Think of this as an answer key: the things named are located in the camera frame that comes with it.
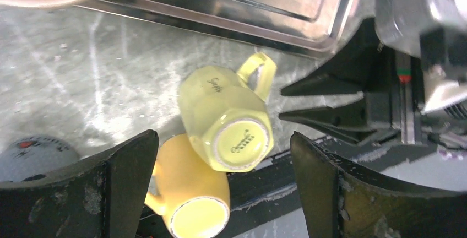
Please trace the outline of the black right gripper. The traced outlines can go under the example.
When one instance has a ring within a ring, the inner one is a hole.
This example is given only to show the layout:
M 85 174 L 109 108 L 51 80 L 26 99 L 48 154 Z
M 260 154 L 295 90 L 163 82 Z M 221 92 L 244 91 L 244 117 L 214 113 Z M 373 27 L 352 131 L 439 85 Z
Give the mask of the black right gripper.
M 401 142 L 466 148 L 466 0 L 376 0 L 376 25 L 364 19 L 333 57 L 280 94 L 370 89 L 382 70 L 380 40 L 394 50 Z

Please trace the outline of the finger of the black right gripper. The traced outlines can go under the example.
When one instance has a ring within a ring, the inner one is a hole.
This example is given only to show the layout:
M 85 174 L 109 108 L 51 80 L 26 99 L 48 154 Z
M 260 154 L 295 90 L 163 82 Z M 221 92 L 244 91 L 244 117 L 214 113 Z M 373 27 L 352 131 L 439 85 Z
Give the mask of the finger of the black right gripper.
M 350 145 L 381 144 L 394 139 L 389 108 L 376 110 L 367 101 L 282 112 L 279 119 L 308 126 Z

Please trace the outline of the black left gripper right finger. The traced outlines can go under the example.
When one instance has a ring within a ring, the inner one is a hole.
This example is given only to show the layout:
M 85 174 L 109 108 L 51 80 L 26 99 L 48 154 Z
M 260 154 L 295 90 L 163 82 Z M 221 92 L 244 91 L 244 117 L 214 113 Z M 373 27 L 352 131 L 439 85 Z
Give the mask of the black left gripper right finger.
M 402 181 L 290 138 L 309 237 L 466 237 L 466 193 Z

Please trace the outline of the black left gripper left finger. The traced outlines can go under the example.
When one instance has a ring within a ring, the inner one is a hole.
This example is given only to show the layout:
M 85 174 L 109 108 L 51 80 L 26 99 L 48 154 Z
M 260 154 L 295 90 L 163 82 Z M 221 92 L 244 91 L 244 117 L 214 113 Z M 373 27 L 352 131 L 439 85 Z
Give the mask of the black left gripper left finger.
M 159 146 L 149 129 L 72 165 L 1 183 L 1 237 L 135 237 Z

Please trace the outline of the yellow mug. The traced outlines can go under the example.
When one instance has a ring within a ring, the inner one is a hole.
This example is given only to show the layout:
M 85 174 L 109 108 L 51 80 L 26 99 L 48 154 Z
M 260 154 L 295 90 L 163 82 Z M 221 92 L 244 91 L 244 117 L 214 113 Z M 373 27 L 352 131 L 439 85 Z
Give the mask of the yellow mug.
M 215 171 L 194 151 L 183 133 L 159 149 L 152 172 L 156 194 L 145 205 L 163 218 L 173 237 L 215 237 L 230 217 L 230 189 L 224 172 Z

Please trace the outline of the grey blue mug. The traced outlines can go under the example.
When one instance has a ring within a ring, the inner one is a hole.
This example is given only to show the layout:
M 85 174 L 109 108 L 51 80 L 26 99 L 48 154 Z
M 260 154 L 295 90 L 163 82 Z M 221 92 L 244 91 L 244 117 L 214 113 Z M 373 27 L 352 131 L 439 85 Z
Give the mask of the grey blue mug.
M 35 179 L 79 160 L 80 154 L 62 139 L 44 134 L 24 137 L 1 152 L 1 181 Z

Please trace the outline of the lime green faceted mug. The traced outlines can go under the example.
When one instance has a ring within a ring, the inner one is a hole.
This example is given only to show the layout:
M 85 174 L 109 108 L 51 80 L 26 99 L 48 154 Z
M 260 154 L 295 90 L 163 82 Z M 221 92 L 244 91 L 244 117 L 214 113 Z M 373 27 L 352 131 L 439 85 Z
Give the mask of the lime green faceted mug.
M 267 113 L 277 66 L 262 52 L 237 70 L 205 66 L 178 89 L 181 119 L 194 150 L 214 170 L 253 170 L 272 150 Z

